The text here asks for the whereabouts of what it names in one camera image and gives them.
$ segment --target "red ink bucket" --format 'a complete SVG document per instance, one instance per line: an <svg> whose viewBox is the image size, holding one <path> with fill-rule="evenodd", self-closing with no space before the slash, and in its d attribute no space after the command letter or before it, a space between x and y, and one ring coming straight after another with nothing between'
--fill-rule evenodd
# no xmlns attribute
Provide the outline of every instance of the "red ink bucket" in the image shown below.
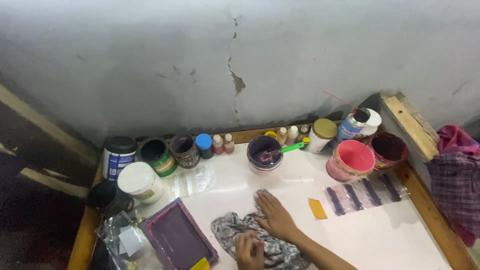
<svg viewBox="0 0 480 270"><path fill-rule="evenodd" d="M365 144L375 155L375 169L387 170L408 158L407 145L391 133L375 133L368 137Z"/></svg>
<svg viewBox="0 0 480 270"><path fill-rule="evenodd" d="M355 140L341 142L327 162L327 173L339 182L348 182L355 176L373 171L375 156L366 145Z"/></svg>

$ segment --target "blue bottle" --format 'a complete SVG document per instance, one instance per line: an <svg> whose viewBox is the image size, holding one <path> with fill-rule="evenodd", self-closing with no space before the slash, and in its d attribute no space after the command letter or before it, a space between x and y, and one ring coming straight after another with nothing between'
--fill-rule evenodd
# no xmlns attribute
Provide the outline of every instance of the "blue bottle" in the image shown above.
<svg viewBox="0 0 480 270"><path fill-rule="evenodd" d="M353 139L362 130L369 118L370 112L362 107L355 113L349 114L338 127L337 142Z"/></svg>

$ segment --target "gold jar lid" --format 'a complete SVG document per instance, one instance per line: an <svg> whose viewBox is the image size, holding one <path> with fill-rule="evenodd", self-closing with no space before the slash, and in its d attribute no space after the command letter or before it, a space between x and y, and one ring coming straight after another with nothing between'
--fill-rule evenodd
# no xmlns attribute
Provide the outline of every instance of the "gold jar lid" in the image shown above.
<svg viewBox="0 0 480 270"><path fill-rule="evenodd" d="M325 118L315 121L312 129L315 135L325 140L333 139L338 132L336 124L333 121Z"/></svg>

